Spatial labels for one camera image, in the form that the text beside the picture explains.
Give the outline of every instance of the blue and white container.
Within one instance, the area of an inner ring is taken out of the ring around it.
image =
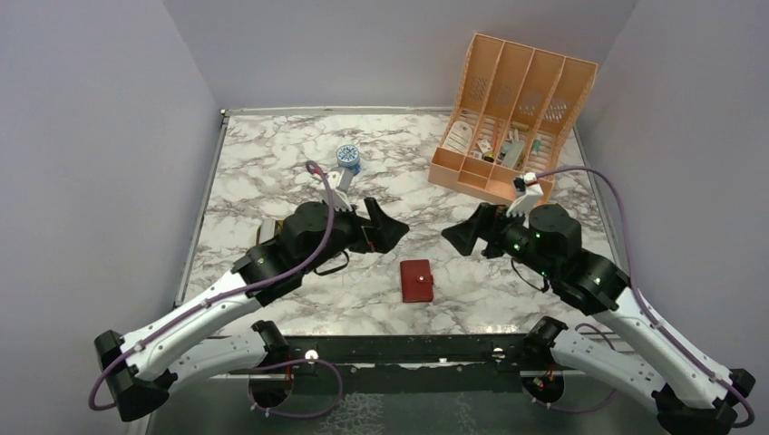
[[[360,172],[360,151],[355,145],[342,145],[336,150],[336,165],[350,169],[354,174]]]

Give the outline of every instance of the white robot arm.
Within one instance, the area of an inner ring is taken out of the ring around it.
[[[283,221],[279,234],[249,249],[216,283],[173,312],[125,335],[107,331],[95,339],[102,375],[89,397],[92,409],[117,407],[124,421],[132,421],[157,409],[184,384],[262,363],[281,345],[270,339],[280,336],[273,333],[274,325],[257,323],[254,333],[201,342],[299,288],[305,274],[329,273],[317,272],[327,260],[346,255],[346,250],[390,252],[408,232],[374,198],[364,201],[369,219],[357,215],[343,191],[349,186],[347,169],[325,174],[314,162],[307,169],[324,181],[326,204],[301,204]],[[95,404],[102,382],[109,385],[114,404]]]
[[[579,222],[561,206],[534,207],[541,188],[532,177],[529,173],[513,183],[519,196],[510,208],[483,203],[467,221],[446,228],[443,237],[464,256],[480,238],[488,242],[482,251],[487,258],[506,254],[540,273],[563,302],[614,331],[653,372],[597,343],[586,350],[573,332],[544,328],[555,332],[541,340],[553,360],[636,397],[657,412],[671,433],[728,433],[737,417],[733,407],[745,404],[754,377],[709,358],[630,286],[626,274],[605,257],[583,249]],[[535,328],[530,335],[538,333]],[[647,381],[647,372],[658,376]]]

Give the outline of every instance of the lavender wall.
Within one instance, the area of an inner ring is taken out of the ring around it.
[[[623,194],[641,289],[758,378],[740,434],[769,432],[767,22],[765,0],[640,0],[579,122]]]
[[[636,0],[165,0],[222,107],[447,106],[473,33],[601,62]]]
[[[160,0],[2,2],[0,95],[0,432],[122,433],[92,339],[170,310],[218,107]]]

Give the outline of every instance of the marble tabletop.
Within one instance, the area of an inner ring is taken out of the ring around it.
[[[253,246],[262,219],[281,219],[302,202],[320,200],[320,182],[307,174],[304,161],[330,169],[336,149],[352,143],[363,162],[351,200],[365,210],[363,198],[376,198],[385,213],[411,231],[386,255],[352,254],[339,273],[306,275],[297,290],[221,334],[239,334],[257,320],[275,321],[283,334],[323,335],[525,333],[543,315],[571,325],[585,321],[557,296],[523,283],[509,258],[481,257],[483,242],[462,257],[440,236],[481,202],[427,182],[429,161],[447,122],[448,115],[429,113],[231,117],[185,298],[198,295]],[[572,135],[560,164],[581,163]],[[557,176],[550,202],[581,222],[585,248],[612,258],[586,175]],[[421,258],[432,265],[434,300],[404,304],[399,264]],[[540,283],[525,267],[521,272]]]

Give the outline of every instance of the black metal frame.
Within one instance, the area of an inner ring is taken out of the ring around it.
[[[524,352],[523,333],[471,335],[286,336],[288,355],[315,351],[342,375],[345,392],[521,392],[521,372],[550,364]],[[232,374],[263,374],[250,370]],[[285,374],[285,369],[273,371]],[[336,393],[336,377],[319,364],[291,367],[296,394]],[[282,376],[255,378],[255,390],[281,388]]]

